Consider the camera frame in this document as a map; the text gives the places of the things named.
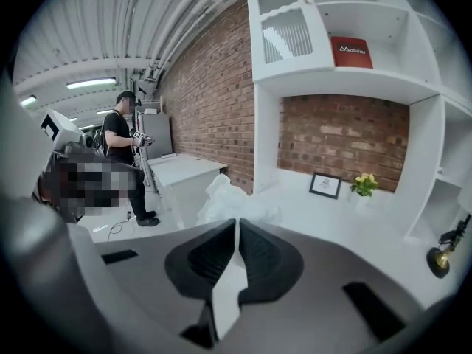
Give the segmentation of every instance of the black t-shirt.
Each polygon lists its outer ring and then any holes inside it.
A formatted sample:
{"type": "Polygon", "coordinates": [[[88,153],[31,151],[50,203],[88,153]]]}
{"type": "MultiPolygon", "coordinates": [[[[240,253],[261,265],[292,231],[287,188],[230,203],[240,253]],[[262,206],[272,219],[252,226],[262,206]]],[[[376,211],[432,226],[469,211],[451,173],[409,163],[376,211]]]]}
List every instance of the black t-shirt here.
{"type": "MultiPolygon", "coordinates": [[[[117,136],[121,136],[122,138],[130,138],[130,129],[128,124],[126,123],[125,118],[123,118],[123,116],[116,110],[114,110],[113,113],[107,115],[105,118],[103,123],[103,133],[106,131],[112,131],[117,136]]],[[[106,144],[105,138],[103,143],[103,150],[105,154],[107,153],[107,149],[108,145],[106,144]]],[[[108,151],[108,157],[129,165],[134,163],[133,151],[131,150],[130,145],[127,147],[110,147],[110,150],[108,151]]]]}

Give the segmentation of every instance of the picture frame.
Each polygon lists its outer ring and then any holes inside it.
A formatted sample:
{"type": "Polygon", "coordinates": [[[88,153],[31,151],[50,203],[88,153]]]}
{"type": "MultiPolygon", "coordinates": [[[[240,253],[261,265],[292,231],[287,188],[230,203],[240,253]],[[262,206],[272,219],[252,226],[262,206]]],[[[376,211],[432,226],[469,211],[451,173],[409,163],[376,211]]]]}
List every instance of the picture frame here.
{"type": "Polygon", "coordinates": [[[326,173],[313,173],[309,192],[324,197],[338,199],[341,189],[341,177],[332,176],[326,173]]]}

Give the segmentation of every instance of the black shoe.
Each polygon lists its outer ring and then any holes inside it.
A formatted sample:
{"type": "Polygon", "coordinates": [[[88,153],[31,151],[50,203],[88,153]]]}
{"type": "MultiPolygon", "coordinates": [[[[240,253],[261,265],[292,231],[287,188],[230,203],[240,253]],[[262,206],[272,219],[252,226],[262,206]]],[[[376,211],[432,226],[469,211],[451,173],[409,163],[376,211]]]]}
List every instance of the black shoe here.
{"type": "Polygon", "coordinates": [[[156,216],[156,211],[147,211],[145,213],[145,219],[154,218],[156,216]]]}
{"type": "Polygon", "coordinates": [[[139,221],[136,219],[136,221],[138,222],[138,226],[141,227],[154,227],[161,223],[158,218],[146,218],[143,221],[139,221]]]}

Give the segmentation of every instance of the white plastic bag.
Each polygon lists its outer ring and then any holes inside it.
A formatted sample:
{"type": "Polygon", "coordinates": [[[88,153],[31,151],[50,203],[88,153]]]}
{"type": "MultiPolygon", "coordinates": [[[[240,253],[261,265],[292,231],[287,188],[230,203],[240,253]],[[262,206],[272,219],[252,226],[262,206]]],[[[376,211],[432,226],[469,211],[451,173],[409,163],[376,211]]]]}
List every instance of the white plastic bag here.
{"type": "Polygon", "coordinates": [[[278,224],[282,212],[277,207],[260,203],[253,195],[247,195],[240,187],[231,185],[227,176],[220,174],[207,187],[209,200],[198,213],[197,225],[226,219],[245,218],[250,221],[278,224]]]}

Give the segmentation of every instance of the red box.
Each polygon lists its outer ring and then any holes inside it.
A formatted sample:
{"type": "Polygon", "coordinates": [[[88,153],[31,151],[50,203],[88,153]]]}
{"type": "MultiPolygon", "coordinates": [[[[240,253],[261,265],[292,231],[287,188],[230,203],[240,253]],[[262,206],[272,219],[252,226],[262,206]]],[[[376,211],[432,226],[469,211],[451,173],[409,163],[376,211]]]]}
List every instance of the red box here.
{"type": "Polygon", "coordinates": [[[364,39],[331,37],[336,67],[374,68],[364,39]]]}

